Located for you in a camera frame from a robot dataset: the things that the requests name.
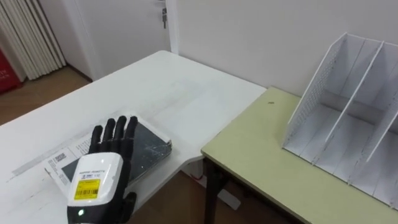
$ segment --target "wooden floor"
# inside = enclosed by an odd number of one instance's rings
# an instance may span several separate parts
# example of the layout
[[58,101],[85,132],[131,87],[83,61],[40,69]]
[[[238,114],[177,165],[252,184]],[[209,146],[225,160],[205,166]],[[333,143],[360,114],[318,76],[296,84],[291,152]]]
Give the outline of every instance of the wooden floor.
[[[20,89],[1,93],[0,125],[87,84],[88,81],[72,69],[63,68],[38,80],[25,82]],[[219,200],[216,223],[287,223],[255,198],[243,197],[236,185],[229,184],[226,189],[242,204],[234,211]],[[179,172],[133,215],[129,223],[203,223],[204,207],[205,189]]]

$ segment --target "green led light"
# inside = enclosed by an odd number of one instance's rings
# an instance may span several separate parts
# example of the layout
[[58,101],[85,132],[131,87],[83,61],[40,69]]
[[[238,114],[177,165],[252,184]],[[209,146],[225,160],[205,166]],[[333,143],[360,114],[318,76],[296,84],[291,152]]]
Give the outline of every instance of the green led light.
[[80,211],[79,211],[79,216],[82,216],[82,215],[84,215],[85,214],[85,210],[84,209],[80,209]]

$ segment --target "red object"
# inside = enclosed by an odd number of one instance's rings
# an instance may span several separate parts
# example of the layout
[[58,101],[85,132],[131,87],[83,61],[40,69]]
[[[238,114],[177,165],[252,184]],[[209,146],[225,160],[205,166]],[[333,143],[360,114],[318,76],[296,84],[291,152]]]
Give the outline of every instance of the red object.
[[0,92],[20,86],[21,82],[0,50]]

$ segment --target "black table leg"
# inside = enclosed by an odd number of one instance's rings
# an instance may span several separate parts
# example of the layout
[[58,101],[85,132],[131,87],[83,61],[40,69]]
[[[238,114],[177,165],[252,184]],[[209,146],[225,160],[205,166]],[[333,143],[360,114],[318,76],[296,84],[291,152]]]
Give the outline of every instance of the black table leg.
[[223,176],[217,166],[209,160],[206,160],[206,176],[205,224],[214,224],[217,195],[227,183],[228,178]]

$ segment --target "yellow label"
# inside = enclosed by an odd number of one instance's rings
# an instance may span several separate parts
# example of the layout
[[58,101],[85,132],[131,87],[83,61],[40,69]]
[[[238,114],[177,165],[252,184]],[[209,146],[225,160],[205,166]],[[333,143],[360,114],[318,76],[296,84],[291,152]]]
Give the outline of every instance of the yellow label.
[[80,180],[77,184],[75,200],[96,199],[100,182],[100,179]]

